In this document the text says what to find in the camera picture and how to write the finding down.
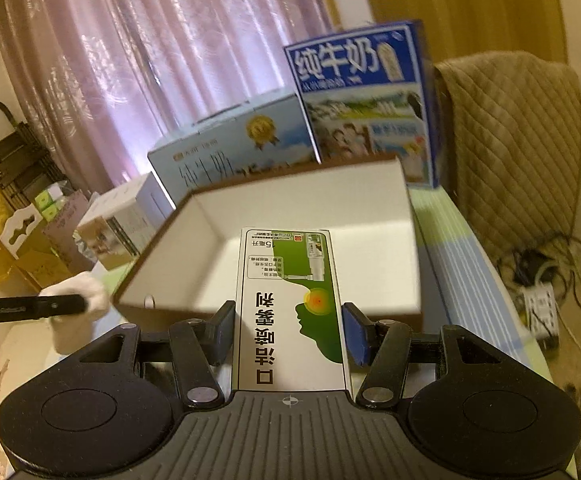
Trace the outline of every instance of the white tissue paper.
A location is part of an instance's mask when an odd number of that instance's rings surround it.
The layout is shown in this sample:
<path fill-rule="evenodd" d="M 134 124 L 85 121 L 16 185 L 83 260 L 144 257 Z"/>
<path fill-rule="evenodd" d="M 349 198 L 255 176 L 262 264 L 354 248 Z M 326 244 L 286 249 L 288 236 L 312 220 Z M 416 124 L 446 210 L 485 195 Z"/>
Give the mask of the white tissue paper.
<path fill-rule="evenodd" d="M 40 296 L 65 294 L 80 294 L 87 302 L 83 314 L 55 316 L 48 320 L 52 328 L 55 352 L 68 355 L 91 342 L 95 322 L 102 319 L 110 309 L 110 297 L 104 284 L 91 272 L 82 272 L 40 292 Z"/>

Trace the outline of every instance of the beige quilted fabric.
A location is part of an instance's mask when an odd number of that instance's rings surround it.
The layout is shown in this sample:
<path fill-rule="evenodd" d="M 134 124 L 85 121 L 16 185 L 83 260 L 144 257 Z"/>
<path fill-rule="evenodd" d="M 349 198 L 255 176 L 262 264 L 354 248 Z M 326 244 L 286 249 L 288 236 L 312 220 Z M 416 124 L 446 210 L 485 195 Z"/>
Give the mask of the beige quilted fabric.
<path fill-rule="evenodd" d="M 484 52 L 437 68 L 453 102 L 456 202 L 488 256 L 570 233 L 581 172 L 573 69 L 527 52 Z"/>

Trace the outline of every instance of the pink curtain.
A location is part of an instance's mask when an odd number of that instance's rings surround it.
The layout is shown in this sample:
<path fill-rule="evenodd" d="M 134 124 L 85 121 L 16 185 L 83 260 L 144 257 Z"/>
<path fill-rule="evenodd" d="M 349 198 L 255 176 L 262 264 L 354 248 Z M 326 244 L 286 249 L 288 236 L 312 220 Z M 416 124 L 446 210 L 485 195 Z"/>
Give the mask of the pink curtain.
<path fill-rule="evenodd" d="M 167 132 L 292 84 L 283 45 L 325 31 L 319 0 L 0 0 L 22 109 L 86 190 L 149 171 Z"/>

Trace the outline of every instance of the light blue milk box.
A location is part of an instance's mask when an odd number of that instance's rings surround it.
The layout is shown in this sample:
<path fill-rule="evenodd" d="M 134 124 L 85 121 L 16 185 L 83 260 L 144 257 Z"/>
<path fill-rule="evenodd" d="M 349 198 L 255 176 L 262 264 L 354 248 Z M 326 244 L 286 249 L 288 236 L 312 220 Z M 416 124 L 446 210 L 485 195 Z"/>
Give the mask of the light blue milk box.
<path fill-rule="evenodd" d="M 148 160 L 178 203 L 191 189 L 317 156 L 298 97 L 282 88 L 168 134 Z"/>
<path fill-rule="evenodd" d="M 397 153 L 410 184 L 438 183 L 435 74 L 420 21 L 285 47 L 322 159 Z"/>

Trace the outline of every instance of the green and white box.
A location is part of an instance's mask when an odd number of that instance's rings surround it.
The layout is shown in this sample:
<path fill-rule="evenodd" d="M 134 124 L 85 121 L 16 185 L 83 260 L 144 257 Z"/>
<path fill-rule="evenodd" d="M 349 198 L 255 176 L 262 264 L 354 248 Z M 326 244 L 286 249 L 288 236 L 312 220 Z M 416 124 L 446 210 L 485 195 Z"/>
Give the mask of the green and white box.
<path fill-rule="evenodd" d="M 244 228 L 233 388 L 351 390 L 328 231 Z"/>

